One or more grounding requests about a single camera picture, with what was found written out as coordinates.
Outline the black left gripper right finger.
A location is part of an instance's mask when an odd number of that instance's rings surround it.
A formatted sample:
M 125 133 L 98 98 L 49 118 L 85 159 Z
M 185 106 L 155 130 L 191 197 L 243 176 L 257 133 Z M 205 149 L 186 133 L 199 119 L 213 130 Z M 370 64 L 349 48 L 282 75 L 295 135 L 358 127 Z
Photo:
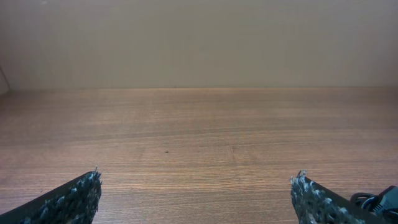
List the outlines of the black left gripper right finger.
M 306 177 L 301 170 L 290 178 L 290 196 L 300 224 L 383 224 L 383 217 L 354 203 Z

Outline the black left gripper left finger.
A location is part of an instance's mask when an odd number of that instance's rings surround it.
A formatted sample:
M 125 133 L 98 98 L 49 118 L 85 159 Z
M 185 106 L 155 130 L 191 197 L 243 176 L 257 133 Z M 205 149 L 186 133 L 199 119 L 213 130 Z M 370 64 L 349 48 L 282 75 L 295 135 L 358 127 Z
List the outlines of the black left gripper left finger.
M 2 224 L 92 224 L 101 198 L 101 173 L 89 171 L 1 215 Z

